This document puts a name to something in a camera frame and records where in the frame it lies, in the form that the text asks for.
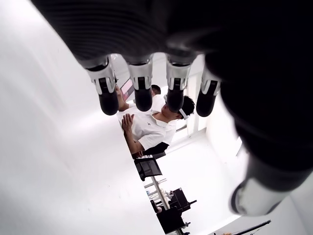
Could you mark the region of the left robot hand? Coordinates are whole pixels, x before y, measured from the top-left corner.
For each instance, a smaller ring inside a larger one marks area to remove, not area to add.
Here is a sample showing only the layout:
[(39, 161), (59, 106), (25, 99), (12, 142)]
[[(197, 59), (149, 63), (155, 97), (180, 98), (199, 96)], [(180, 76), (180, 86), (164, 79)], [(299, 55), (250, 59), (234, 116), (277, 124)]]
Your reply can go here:
[(118, 109), (109, 56), (120, 54), (136, 105), (152, 104), (152, 55), (166, 54), (168, 95), (179, 111), (195, 58), (205, 66), (197, 113), (215, 97), (250, 153), (231, 197), (241, 215), (271, 213), (313, 170), (313, 3), (310, 0), (35, 0), (89, 73), (102, 111)]

